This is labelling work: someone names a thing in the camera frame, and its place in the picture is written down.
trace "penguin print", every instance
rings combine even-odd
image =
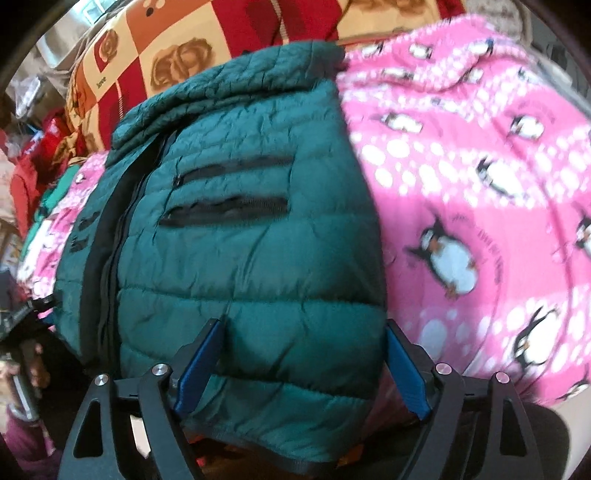
[[[581,211],[583,218],[577,225],[577,241],[575,246],[583,250],[589,258],[591,258],[591,218]]]
[[[444,100],[443,98],[431,98],[431,105],[438,106],[446,112],[459,113],[460,106],[453,100]]]
[[[500,195],[514,199],[525,196],[515,172],[506,163],[484,157],[476,167],[478,178]]]
[[[427,263],[433,276],[445,288],[448,299],[457,300],[476,287],[478,269],[472,253],[445,231],[437,215],[433,225],[421,233],[419,247],[406,247],[405,250]]]
[[[368,45],[361,49],[361,56],[365,59],[373,57],[374,55],[379,55],[382,53],[384,49],[384,42],[381,41],[380,43],[375,43],[373,45]]]
[[[423,129],[423,124],[417,122],[414,118],[404,113],[389,113],[380,119],[386,126],[392,130],[418,134]]]
[[[544,125],[531,115],[520,115],[513,119],[509,133],[526,140],[539,140],[544,133]]]
[[[483,75],[484,75],[484,70],[472,68],[464,74],[464,76],[462,77],[462,81],[464,83],[473,83],[473,84],[478,83],[482,79]]]
[[[521,67],[517,71],[517,78],[522,82],[531,83],[533,85],[542,85],[544,83],[540,77],[524,67]]]
[[[495,41],[492,38],[483,41],[477,41],[468,45],[468,50],[474,55],[482,57],[484,55],[491,55],[495,46]]]
[[[382,75],[394,77],[397,80],[414,80],[414,73],[400,67],[389,67],[382,70]]]
[[[513,356],[523,370],[548,361],[559,330],[556,309],[543,313],[543,307],[540,307],[535,311],[528,326],[520,331],[513,344]]]
[[[580,393],[584,392],[589,388],[589,364],[585,365],[585,374],[583,378],[576,382],[572,387],[569,388],[569,391],[566,392],[561,397],[557,398],[556,400],[568,400],[570,398],[576,397]]]
[[[427,45],[421,45],[419,43],[413,43],[410,45],[408,51],[416,59],[430,60],[431,55],[433,54],[433,47],[428,47]]]

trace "person's hand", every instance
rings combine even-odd
[[[41,354],[43,353],[43,347],[39,344],[35,345],[35,357],[30,365],[31,373],[31,385],[38,388],[47,388],[51,381],[51,377],[43,360]],[[9,403],[16,401],[14,398],[14,392],[8,387],[8,381],[14,375],[18,375],[21,372],[21,366],[14,362],[4,361],[0,362],[0,397],[7,397]]]

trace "pink fleece blanket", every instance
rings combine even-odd
[[[337,82],[382,223],[391,316],[435,361],[543,404],[589,385],[587,119],[465,16],[347,54]]]

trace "green puffer jacket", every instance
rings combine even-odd
[[[186,427],[311,472],[359,439],[385,349],[378,217],[340,47],[242,56],[130,111],[57,272],[59,334],[141,375],[225,316]]]

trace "white polka dot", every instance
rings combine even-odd
[[[567,359],[569,358],[569,346],[564,344],[560,346],[560,349],[556,353],[554,360],[552,360],[552,365],[550,369],[554,373],[558,373],[562,370],[562,367],[566,364]]]
[[[568,150],[570,145],[569,143],[566,141],[566,139],[562,138],[562,137],[558,137],[556,139],[556,145],[558,145],[559,148],[561,148],[562,150]]]
[[[569,332],[575,340],[581,340],[585,333],[585,315],[583,312],[578,312],[569,322]]]
[[[569,162],[578,171],[583,172],[587,170],[587,164],[585,163],[585,159],[577,151],[572,151],[571,153],[569,153]]]
[[[418,338],[418,343],[421,345],[428,355],[437,362],[443,353],[443,346],[447,339],[447,328],[441,320],[431,320],[421,331]]]
[[[474,110],[478,113],[483,113],[484,112],[484,106],[478,101],[478,100],[474,100],[472,102],[472,106],[474,107]]]
[[[509,98],[507,97],[506,94],[504,94],[502,92],[498,92],[495,95],[495,102],[500,105],[505,105],[508,101],[509,101]]]
[[[488,327],[491,325],[491,318],[490,317],[483,317],[480,323],[478,324],[478,339],[484,340],[486,334],[488,333]]]
[[[520,330],[525,323],[525,312],[521,307],[515,307],[507,315],[507,329],[510,332]]]
[[[535,154],[535,159],[538,162],[538,166],[542,171],[545,171],[546,173],[552,171],[552,162],[548,157],[546,157],[546,155],[544,155],[541,152],[537,152]]]
[[[456,330],[456,341],[458,343],[464,343],[466,340],[468,340],[469,336],[470,336],[470,327],[465,322],[460,324],[460,326],[458,326],[458,328]]]
[[[486,90],[478,90],[478,93],[476,94],[476,96],[482,100],[483,102],[487,102],[488,99],[490,98],[490,96],[488,95],[488,92]]]
[[[394,158],[406,158],[410,155],[408,144],[398,138],[389,141],[386,149]]]
[[[560,172],[560,178],[562,179],[564,185],[566,185],[568,189],[576,190],[577,188],[579,188],[579,178],[572,170],[568,168],[563,168]]]
[[[382,165],[386,155],[375,145],[364,145],[361,149],[361,157],[374,165]]]
[[[582,349],[583,349],[583,347],[581,345],[576,345],[573,348],[573,352],[570,354],[570,361],[571,362],[574,362],[579,357],[579,353],[581,353]]]
[[[438,155],[439,157],[441,157],[443,155],[443,147],[438,143],[432,143],[431,152],[433,153],[433,155]]]
[[[435,170],[431,165],[421,165],[418,168],[418,174],[423,182],[424,190],[428,192],[439,192],[441,190],[441,183],[435,174]]]
[[[390,188],[394,183],[394,179],[392,178],[392,174],[386,170],[385,168],[378,168],[375,171],[375,179],[382,185],[383,187]]]
[[[492,356],[484,364],[484,370],[487,372],[492,372],[495,367],[496,367],[496,358]]]
[[[478,198],[470,192],[470,190],[466,190],[464,192],[464,198],[470,204],[471,207],[476,208],[478,207]]]
[[[457,182],[457,172],[456,169],[453,168],[448,162],[441,160],[439,162],[439,171],[442,175],[447,177],[450,182],[455,183]]]
[[[410,173],[407,170],[402,174],[402,181],[404,183],[406,183],[407,185],[409,185],[410,187],[414,187],[414,185],[417,182],[417,179],[415,178],[415,176],[412,173]]]

